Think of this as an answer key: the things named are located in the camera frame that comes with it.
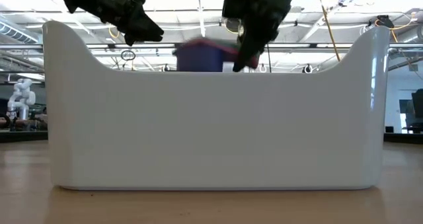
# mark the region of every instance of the yellow cable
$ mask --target yellow cable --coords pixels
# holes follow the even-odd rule
[[[225,25],[225,28],[226,28],[226,31],[228,31],[228,32],[230,32],[230,33],[232,33],[232,34],[238,34],[238,32],[232,32],[231,30],[229,30],[229,29],[226,27],[226,25]]]
[[[391,32],[392,32],[392,36],[394,36],[395,42],[398,43],[397,36],[395,36],[395,32],[393,30]]]
[[[332,40],[332,43],[333,43],[333,48],[335,49],[336,58],[338,59],[338,61],[341,61],[341,58],[339,57],[339,54],[338,54],[338,49],[336,48],[335,39],[333,38],[332,30],[330,29],[330,24],[329,24],[328,17],[327,17],[327,14],[326,14],[326,10],[325,10],[325,7],[323,6],[322,0],[320,0],[320,4],[322,5],[323,16],[325,17],[326,25],[328,25],[329,35],[330,35],[330,39]]]
[[[410,26],[410,24],[412,23],[412,18],[414,17],[414,13],[413,14],[411,14],[411,19],[410,19],[410,22],[408,22],[406,25],[402,25],[402,26],[400,26],[400,27],[397,27],[397,28],[390,28],[389,30],[398,30],[398,29],[402,29],[402,28],[404,28],[404,27],[406,27],[406,26]],[[376,26],[380,26],[377,22],[379,22],[380,20],[379,19],[377,19],[376,21],[375,21],[375,25]]]
[[[112,30],[111,30],[111,28],[110,28],[110,27],[108,28],[108,33],[109,33],[109,34],[110,34],[110,36],[111,36],[111,37],[113,37],[113,38],[118,38],[118,37],[119,37],[119,34],[120,34],[120,32],[118,31],[118,34],[117,34],[117,35],[113,35]]]
[[[404,25],[404,26],[400,26],[400,27],[397,27],[397,28],[391,28],[391,30],[398,30],[398,29],[402,29],[402,28],[404,28],[404,27],[406,27],[406,26],[410,26],[410,24],[411,24],[411,22],[412,22],[412,18],[414,17],[414,13],[413,14],[411,14],[411,19],[410,19],[410,22],[408,22],[406,25]]]

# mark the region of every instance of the ceiling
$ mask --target ceiling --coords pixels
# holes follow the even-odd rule
[[[402,41],[406,38],[401,38],[401,35],[412,30],[423,20],[423,12],[420,10],[423,7],[421,0],[343,0],[343,7],[340,7],[338,2],[339,0],[323,0],[337,43],[354,42],[363,33],[369,20],[374,21],[377,15],[389,15],[396,27],[407,25],[395,31]],[[202,36],[201,21],[204,22],[206,37],[235,40],[236,34],[228,32],[224,24],[220,24],[223,20],[222,5],[223,0],[147,0],[144,9],[149,17],[164,29],[163,43],[185,42]],[[71,15],[62,0],[0,0],[0,28],[3,22],[42,43],[41,27],[49,20],[68,24],[88,44],[124,43],[123,36],[118,34],[112,25],[101,23],[98,18],[81,9]],[[320,1],[293,0],[291,11],[281,24],[275,42],[329,43],[330,36],[323,20]],[[0,34],[0,44],[21,43],[10,36]],[[21,57],[24,59],[43,64],[40,52],[34,50],[11,52],[22,54]],[[40,56],[25,57],[29,53],[39,53]],[[336,60],[333,60],[333,57],[332,52],[305,55],[293,51],[271,53],[270,62],[268,55],[263,54],[260,63],[265,66],[272,65],[275,72],[298,72],[308,63],[311,65],[320,65],[325,61],[334,63]],[[113,56],[102,56],[98,59],[105,65],[116,68]],[[134,67],[144,71],[158,71],[165,64],[175,65],[176,58],[158,57],[153,54],[134,60]]]

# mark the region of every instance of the pipe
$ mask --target pipe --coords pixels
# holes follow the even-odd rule
[[[40,65],[40,64],[38,64],[38,63],[35,63],[35,62],[32,62],[32,61],[29,61],[29,60],[27,60],[27,59],[22,59],[21,57],[19,57],[19,56],[15,56],[15,55],[10,54],[10,53],[8,53],[8,52],[4,52],[4,51],[0,50],[0,55],[5,56],[5,57],[12,58],[12,59],[14,59],[14,60],[16,60],[16,61],[19,61],[20,63],[24,63],[24,64],[26,64],[26,65],[29,65],[30,67],[36,67],[36,68],[39,68],[39,69],[43,69],[43,70],[44,70],[44,66],[43,66],[43,65]]]
[[[423,24],[419,24],[414,28],[397,36],[399,42],[419,43],[423,42]]]
[[[392,71],[394,69],[399,69],[401,67],[408,66],[411,63],[416,63],[416,62],[419,62],[419,61],[422,61],[422,60],[423,60],[423,57],[414,58],[414,59],[411,59],[409,61],[406,60],[406,61],[398,63],[396,65],[389,66],[388,71]]]
[[[203,12],[221,12],[222,9],[204,9]],[[157,9],[157,10],[144,10],[146,13],[196,13],[197,9]],[[62,14],[62,11],[17,11],[17,10],[1,10],[0,14],[4,16],[15,16],[15,15],[25,15],[25,14]],[[75,11],[73,14],[85,14],[86,11]]]
[[[171,53],[141,53],[141,52],[134,52],[136,56],[143,56],[143,57],[149,57],[149,56],[173,56]],[[120,57],[121,52],[100,52],[100,53],[93,53],[94,57],[112,57],[112,56],[118,56]],[[25,55],[25,57],[29,58],[43,58],[43,54],[29,54]]]
[[[7,81],[7,82],[5,81],[3,83],[0,83],[0,86],[3,86],[3,85],[9,86],[9,85],[14,85],[16,83],[18,83],[18,82],[17,81]],[[32,82],[32,84],[33,85],[45,85],[45,82],[35,81],[35,82]]]
[[[145,43],[145,44],[134,44],[132,47],[129,47],[126,44],[86,44],[90,50],[111,50],[111,49],[176,49],[180,43]],[[337,43],[336,46],[342,49],[349,49],[351,43]],[[269,43],[271,52],[280,52],[279,50],[289,49],[289,50],[307,50],[308,52],[315,50],[315,52],[328,52],[333,47],[328,43]],[[390,48],[401,48],[403,50],[407,49],[420,49],[423,48],[423,43],[391,43],[389,44]],[[0,54],[3,53],[2,50],[42,50],[43,46],[40,44],[35,45],[23,45],[23,44],[0,44]],[[7,57],[12,57],[16,54],[6,53]],[[25,55],[29,57],[36,57],[34,54]],[[25,63],[33,63],[31,61],[24,60]]]
[[[0,71],[0,74],[34,73],[44,74],[44,71]]]
[[[4,113],[0,113],[0,118],[4,118],[6,120],[5,123],[3,123],[0,120],[0,129],[2,129],[2,128],[8,128],[10,126],[10,124],[11,124],[11,119],[9,118],[9,116],[6,115],[6,114],[4,114]]]
[[[26,67],[25,65],[19,66],[17,62],[14,61],[14,59],[10,58],[3,58],[0,56],[0,71],[1,70],[13,70],[13,71],[20,71],[23,72],[24,69],[30,69],[29,67]]]
[[[80,26],[78,26],[75,23],[65,23],[68,27],[72,28],[72,29],[83,29]],[[25,26],[26,28],[42,28],[42,23],[21,23],[20,25]],[[164,31],[172,31],[172,30],[195,30],[198,28],[201,28],[201,24],[200,26],[197,26],[197,24],[193,24],[193,23],[182,23],[182,26],[175,26],[174,24],[166,24],[166,23],[161,23],[159,24],[159,26],[164,30]],[[204,22],[204,27],[211,27],[211,26],[221,26],[218,22]],[[300,26],[300,27],[305,27],[305,28],[312,28],[313,24],[308,23],[308,22],[283,22],[281,25],[279,25],[279,29],[281,28],[287,28],[287,27],[293,27],[293,26]],[[335,23],[335,24],[331,24],[332,29],[336,30],[336,29],[350,29],[350,28],[359,28],[359,27],[363,27],[363,26],[367,26],[367,23]],[[111,25],[111,24],[101,24],[101,23],[90,23],[90,24],[85,24],[85,28],[89,29],[89,30],[102,30],[102,29],[109,29],[109,28],[115,28],[116,26]],[[327,29],[327,26],[318,26],[318,29]]]

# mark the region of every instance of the table surface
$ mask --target table surface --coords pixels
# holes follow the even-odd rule
[[[78,192],[50,183],[45,141],[0,144],[0,223],[423,223],[423,146],[386,143],[355,191]]]

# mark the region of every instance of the ceiling light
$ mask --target ceiling light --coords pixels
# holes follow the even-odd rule
[[[390,44],[389,47],[391,48],[422,48],[423,44],[420,43],[395,43]]]
[[[309,48],[310,44],[269,44],[269,48]]]
[[[30,79],[36,79],[36,80],[39,80],[39,81],[44,80],[43,75],[38,75],[38,74],[33,74],[33,73],[19,73],[17,75],[27,77],[27,78],[30,78]]]
[[[128,46],[125,44],[118,44],[116,48],[174,48],[174,44],[153,44],[153,43],[146,43],[146,44],[134,44],[133,46]]]
[[[411,42],[411,41],[413,41],[417,38],[418,38],[418,36],[413,36],[412,38],[405,40],[404,43]]]
[[[42,24],[25,26],[25,28],[42,28]]]
[[[42,49],[42,45],[0,45],[0,50],[27,50],[27,49]]]
[[[350,48],[352,43],[335,44],[337,48]],[[317,44],[318,48],[333,48],[333,44]]]
[[[93,45],[87,45],[88,49],[105,49],[108,48],[107,44],[93,44]]]

